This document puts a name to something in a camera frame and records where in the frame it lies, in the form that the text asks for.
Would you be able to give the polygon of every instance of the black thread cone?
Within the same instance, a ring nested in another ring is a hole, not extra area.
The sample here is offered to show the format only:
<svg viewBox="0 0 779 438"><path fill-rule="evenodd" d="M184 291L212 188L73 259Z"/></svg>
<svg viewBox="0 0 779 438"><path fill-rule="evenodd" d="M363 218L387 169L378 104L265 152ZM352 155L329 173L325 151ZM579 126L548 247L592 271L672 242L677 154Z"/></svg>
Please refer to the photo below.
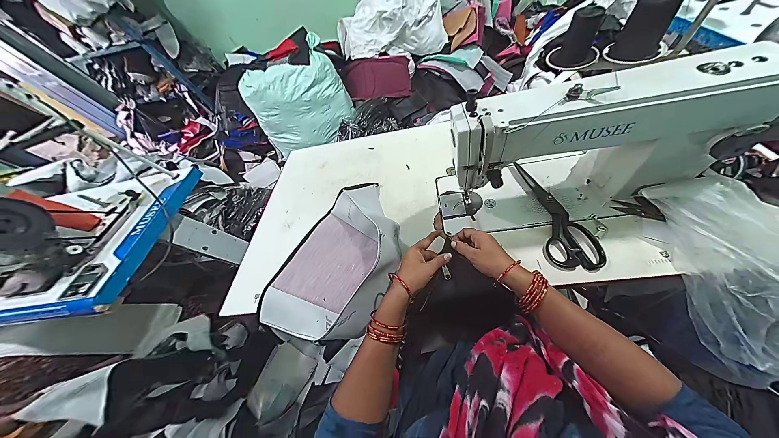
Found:
<svg viewBox="0 0 779 438"><path fill-rule="evenodd" d="M639 0L608 57L629 62L653 58L681 5L682 0Z"/></svg>
<svg viewBox="0 0 779 438"><path fill-rule="evenodd" d="M578 67L594 61L592 42L606 17L601 6L585 6L573 13L571 26L562 39L562 47L549 57L558 67Z"/></svg>

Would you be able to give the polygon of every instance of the woman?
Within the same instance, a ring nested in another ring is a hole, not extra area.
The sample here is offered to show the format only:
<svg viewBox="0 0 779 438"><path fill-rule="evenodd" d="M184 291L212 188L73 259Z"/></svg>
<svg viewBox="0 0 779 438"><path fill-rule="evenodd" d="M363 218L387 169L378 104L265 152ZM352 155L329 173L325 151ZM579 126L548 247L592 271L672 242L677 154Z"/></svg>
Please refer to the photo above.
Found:
<svg viewBox="0 0 779 438"><path fill-rule="evenodd" d="M438 235L412 246L391 274L317 437L387 430L406 309L452 258L428 250ZM447 409L396 436L748 436L643 349L519 266L490 234L466 228L452 241L474 267L513 291L527 314L466 350L457 366L464 377Z"/></svg>

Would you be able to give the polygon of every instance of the green wall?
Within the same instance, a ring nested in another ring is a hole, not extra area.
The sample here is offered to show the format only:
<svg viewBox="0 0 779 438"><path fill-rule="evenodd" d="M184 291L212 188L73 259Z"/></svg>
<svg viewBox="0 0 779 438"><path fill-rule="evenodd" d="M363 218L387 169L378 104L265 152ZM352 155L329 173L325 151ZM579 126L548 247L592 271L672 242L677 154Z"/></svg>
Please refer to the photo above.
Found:
<svg viewBox="0 0 779 438"><path fill-rule="evenodd" d="M338 20L353 15L358 0L156 2L163 9L164 15L172 18L177 29L184 30L195 41L211 49L213 55L221 61L224 53L230 53L241 46L257 52L268 51L300 26L316 33L323 41L336 40Z"/></svg>

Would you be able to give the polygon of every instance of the woman's right hand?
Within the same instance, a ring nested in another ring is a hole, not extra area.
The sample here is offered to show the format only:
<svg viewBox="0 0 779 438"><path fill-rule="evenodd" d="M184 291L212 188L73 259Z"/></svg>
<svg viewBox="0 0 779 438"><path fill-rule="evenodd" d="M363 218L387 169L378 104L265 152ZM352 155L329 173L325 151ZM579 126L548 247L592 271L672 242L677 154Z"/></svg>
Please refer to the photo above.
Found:
<svg viewBox="0 0 779 438"><path fill-rule="evenodd" d="M452 237L452 248L484 275L498 278L514 260L492 235L484 231L464 228Z"/></svg>

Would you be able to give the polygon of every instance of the woman's left hand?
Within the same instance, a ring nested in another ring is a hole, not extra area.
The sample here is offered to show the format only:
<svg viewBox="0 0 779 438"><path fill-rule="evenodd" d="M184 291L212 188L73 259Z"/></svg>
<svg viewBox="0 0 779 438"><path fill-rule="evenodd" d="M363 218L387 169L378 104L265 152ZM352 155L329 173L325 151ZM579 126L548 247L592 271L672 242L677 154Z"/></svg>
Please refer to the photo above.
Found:
<svg viewBox="0 0 779 438"><path fill-rule="evenodd" d="M439 235L439 231L430 233L428 237L410 247L400 261L397 276L406 283L414 295L430 282L437 270L452 259L451 254L438 255L428 249Z"/></svg>

